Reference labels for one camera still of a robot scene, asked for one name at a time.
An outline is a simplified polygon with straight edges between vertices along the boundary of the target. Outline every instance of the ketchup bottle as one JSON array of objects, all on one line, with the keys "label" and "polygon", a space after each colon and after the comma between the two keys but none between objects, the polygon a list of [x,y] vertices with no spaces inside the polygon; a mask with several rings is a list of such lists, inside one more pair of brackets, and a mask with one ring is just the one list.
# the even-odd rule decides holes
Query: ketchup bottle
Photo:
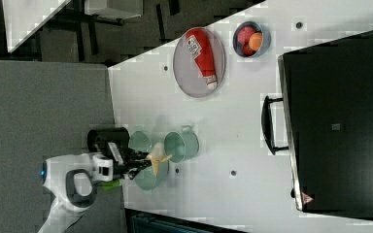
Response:
[{"label": "ketchup bottle", "polygon": [[207,35],[202,29],[194,28],[186,34],[186,44],[209,89],[217,88],[214,56]]}]

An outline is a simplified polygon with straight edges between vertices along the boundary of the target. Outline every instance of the desk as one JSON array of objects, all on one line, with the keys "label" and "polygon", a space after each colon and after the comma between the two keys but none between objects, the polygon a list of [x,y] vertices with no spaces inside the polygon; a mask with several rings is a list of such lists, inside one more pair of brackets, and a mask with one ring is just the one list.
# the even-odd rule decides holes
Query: desk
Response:
[{"label": "desk", "polygon": [[8,52],[16,50],[71,0],[2,0]]},{"label": "desk", "polygon": [[[259,58],[241,58],[232,47],[234,30],[247,20],[271,32],[271,47]],[[288,153],[273,156],[260,125],[265,95],[281,93],[278,56],[372,30],[373,1],[268,0],[208,28],[226,54],[224,83],[208,98],[189,98],[177,86],[171,64],[178,41],[109,69],[116,124],[130,133],[142,125],[153,142],[192,124],[201,145],[196,158],[171,164],[167,181],[155,190],[127,182],[125,208],[245,232],[373,232],[373,226],[356,226],[373,222],[298,212],[289,196]],[[286,146],[283,107],[275,107],[277,146]]]}]

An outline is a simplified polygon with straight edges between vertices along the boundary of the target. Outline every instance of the red apple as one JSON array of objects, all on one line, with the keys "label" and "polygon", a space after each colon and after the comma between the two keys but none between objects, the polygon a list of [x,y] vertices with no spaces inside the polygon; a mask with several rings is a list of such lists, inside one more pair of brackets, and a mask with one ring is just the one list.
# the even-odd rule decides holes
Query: red apple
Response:
[{"label": "red apple", "polygon": [[242,48],[242,53],[246,56],[254,55],[255,51],[251,50],[250,44],[246,43],[244,47]]},{"label": "red apple", "polygon": [[242,45],[246,44],[256,30],[251,26],[245,26],[238,32],[238,42]]}]

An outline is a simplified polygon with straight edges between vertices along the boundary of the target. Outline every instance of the warning label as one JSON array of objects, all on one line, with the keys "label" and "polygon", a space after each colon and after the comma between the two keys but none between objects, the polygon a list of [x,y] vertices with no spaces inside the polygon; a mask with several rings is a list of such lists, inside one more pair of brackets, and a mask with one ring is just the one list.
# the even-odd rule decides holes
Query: warning label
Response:
[{"label": "warning label", "polygon": [[302,196],[302,203],[304,203],[304,205],[314,201],[314,198],[308,196],[307,194],[301,192],[301,196]]}]

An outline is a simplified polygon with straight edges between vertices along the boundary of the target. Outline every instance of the green mug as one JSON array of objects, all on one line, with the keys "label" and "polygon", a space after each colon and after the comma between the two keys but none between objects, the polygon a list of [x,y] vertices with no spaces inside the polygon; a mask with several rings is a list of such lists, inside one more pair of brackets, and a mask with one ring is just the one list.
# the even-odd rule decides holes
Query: green mug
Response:
[{"label": "green mug", "polygon": [[[142,130],[138,130],[131,135],[128,146],[142,152],[150,152],[153,148],[150,138]],[[168,176],[169,162],[160,163],[158,171],[158,174],[154,175],[152,167],[142,170],[134,178],[135,183],[143,190],[152,190],[158,187]]]},{"label": "green mug", "polygon": [[199,143],[190,125],[184,125],[181,132],[170,132],[164,140],[165,153],[171,155],[171,162],[179,163],[192,159],[199,151]]}]

